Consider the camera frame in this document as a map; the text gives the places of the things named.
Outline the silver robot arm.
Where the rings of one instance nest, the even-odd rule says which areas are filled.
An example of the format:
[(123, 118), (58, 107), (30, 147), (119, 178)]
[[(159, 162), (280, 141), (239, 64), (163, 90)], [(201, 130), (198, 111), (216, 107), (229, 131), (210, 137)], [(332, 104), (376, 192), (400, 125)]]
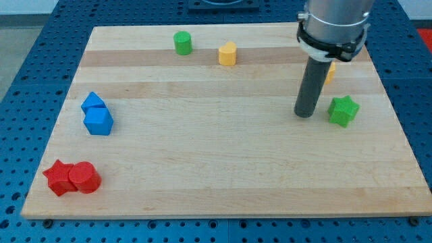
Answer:
[(370, 26), (373, 0), (308, 0), (297, 13), (300, 48), (316, 61), (352, 61)]

